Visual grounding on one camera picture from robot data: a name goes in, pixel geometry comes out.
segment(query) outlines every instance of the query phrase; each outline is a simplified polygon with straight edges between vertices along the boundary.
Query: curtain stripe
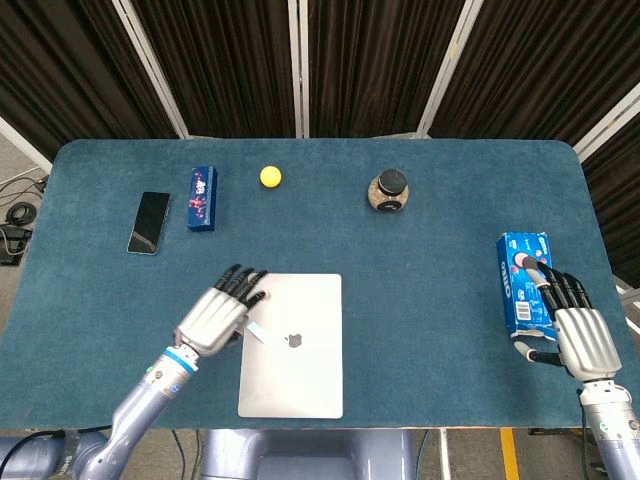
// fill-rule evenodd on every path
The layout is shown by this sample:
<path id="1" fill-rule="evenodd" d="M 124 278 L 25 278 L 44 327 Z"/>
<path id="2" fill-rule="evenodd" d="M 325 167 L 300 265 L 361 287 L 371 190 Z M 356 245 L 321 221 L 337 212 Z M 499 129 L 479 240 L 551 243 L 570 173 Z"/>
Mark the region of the curtain stripe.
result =
<path id="1" fill-rule="evenodd" d="M 132 3 L 189 133 L 295 136 L 286 1 Z"/>
<path id="2" fill-rule="evenodd" d="M 637 7 L 485 0 L 429 134 L 575 144 L 640 81 Z"/>
<path id="3" fill-rule="evenodd" d="M 640 116 L 582 166 L 613 272 L 640 287 Z"/>
<path id="4" fill-rule="evenodd" d="M 110 2 L 0 2 L 0 116 L 53 160 L 77 138 L 173 138 Z"/>
<path id="5" fill-rule="evenodd" d="M 309 0 L 312 137 L 416 131 L 463 0 Z"/>

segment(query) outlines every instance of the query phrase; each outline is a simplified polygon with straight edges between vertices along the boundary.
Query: yellow ball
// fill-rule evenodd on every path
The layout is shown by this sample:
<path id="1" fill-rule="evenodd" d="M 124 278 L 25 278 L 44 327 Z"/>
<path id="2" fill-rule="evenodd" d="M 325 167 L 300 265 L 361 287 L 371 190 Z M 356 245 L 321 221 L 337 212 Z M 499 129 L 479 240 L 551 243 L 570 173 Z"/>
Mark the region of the yellow ball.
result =
<path id="1" fill-rule="evenodd" d="M 260 172 L 260 182 L 267 188 L 275 188 L 282 181 L 282 173 L 278 167 L 269 165 Z"/>

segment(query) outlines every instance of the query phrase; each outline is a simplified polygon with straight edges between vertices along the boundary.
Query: oreo box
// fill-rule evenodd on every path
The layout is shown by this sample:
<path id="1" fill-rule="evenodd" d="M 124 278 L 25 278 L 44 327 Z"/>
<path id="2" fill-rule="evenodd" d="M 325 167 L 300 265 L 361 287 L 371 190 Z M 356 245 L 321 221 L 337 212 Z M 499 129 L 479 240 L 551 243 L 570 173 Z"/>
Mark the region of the oreo box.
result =
<path id="1" fill-rule="evenodd" d="M 191 230 L 215 230 L 218 172 L 214 167 L 191 170 L 187 225 Z"/>
<path id="2" fill-rule="evenodd" d="M 507 328 L 511 337 L 530 335 L 557 340 L 542 296 L 527 272 L 515 262 L 525 253 L 550 267 L 551 250 L 546 233 L 506 232 L 498 239 L 498 268 Z"/>

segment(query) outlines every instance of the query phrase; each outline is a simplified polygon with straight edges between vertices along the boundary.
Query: smartphone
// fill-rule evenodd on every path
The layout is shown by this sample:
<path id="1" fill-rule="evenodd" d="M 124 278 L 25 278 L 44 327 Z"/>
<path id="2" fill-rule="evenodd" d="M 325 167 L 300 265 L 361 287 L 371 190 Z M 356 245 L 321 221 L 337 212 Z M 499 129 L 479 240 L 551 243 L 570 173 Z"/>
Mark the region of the smartphone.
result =
<path id="1" fill-rule="evenodd" d="M 169 207 L 168 193 L 144 192 L 140 199 L 136 222 L 129 238 L 129 253 L 155 255 L 158 252 L 158 241 L 167 217 Z"/>

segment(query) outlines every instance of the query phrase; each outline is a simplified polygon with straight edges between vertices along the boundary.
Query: laptop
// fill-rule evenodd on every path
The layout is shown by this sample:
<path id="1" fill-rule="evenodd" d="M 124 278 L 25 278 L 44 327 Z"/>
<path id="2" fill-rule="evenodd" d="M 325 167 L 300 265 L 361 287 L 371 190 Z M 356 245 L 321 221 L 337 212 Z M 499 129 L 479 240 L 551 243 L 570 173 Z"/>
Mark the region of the laptop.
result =
<path id="1" fill-rule="evenodd" d="M 238 415 L 342 417 L 342 278 L 270 273 L 244 333 Z"/>

